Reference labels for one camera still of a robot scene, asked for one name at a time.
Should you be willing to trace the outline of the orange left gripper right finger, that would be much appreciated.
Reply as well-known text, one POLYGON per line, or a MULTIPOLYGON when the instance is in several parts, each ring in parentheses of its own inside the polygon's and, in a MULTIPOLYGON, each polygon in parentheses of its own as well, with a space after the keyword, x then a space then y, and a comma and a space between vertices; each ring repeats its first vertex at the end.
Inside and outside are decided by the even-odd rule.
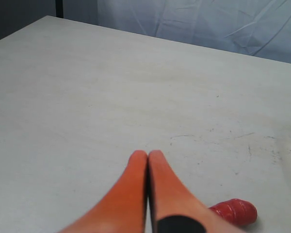
POLYGON ((238 228, 199 201, 176 176, 163 152, 148 155, 149 203, 154 233, 236 233, 238 228))

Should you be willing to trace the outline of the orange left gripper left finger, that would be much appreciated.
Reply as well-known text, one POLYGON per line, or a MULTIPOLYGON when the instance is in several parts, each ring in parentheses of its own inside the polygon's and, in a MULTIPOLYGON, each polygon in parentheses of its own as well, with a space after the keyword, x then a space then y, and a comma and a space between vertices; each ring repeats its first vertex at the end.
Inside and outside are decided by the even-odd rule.
POLYGON ((62 233, 143 233, 146 224, 147 153, 136 150, 109 192, 62 233))

